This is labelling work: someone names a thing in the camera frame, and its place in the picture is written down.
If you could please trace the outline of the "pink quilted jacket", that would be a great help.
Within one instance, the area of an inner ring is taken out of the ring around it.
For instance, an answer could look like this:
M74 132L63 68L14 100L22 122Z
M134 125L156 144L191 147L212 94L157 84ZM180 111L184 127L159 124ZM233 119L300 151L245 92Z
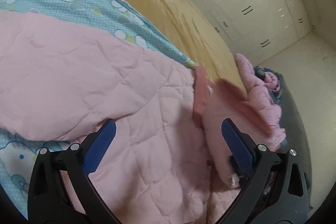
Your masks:
M70 146L114 120L89 179L122 223L209 223L226 210L239 192L226 118L257 143L270 137L247 91L212 84L201 67L98 28L1 11L1 129Z

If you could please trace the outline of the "dark grey headboard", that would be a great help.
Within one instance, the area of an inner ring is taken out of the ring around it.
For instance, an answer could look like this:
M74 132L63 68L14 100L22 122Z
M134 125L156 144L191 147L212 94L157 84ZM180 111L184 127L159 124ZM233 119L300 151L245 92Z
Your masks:
M295 104L294 98L285 82L284 76L281 75L281 99L280 106L282 115L280 119L280 127L285 130L286 139L281 143L280 153L287 153L290 149L294 149L297 153L299 166L303 170L307 188L307 212L311 211L311 191L312 191L312 167L309 143L306 131Z

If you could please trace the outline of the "pink puffy coat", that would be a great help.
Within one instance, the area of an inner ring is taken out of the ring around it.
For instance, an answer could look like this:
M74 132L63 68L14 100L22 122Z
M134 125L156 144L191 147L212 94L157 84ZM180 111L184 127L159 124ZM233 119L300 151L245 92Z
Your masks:
M248 102L266 121L270 131L270 137L266 139L266 145L272 151L277 151L286 140L285 129L280 126L284 87L283 76L272 69L253 66L240 53L235 55L235 61L247 90Z

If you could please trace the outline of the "blue Hello Kitty sheet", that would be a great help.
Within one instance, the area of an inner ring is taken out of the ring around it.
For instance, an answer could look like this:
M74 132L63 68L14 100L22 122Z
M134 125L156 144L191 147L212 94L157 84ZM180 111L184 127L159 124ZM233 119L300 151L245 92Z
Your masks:
M187 68L196 65L124 0L1 0L1 9L45 14L100 28L116 38L160 52ZM1 186L24 217L37 153L42 147L59 151L68 146L67 141L28 141L1 129Z

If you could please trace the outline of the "tan bed blanket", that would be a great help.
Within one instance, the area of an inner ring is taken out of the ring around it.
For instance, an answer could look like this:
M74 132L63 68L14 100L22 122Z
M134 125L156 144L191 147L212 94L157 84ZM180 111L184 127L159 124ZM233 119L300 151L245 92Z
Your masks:
M182 53L205 68L212 82L225 79L246 91L234 56L190 0L124 0L153 23Z

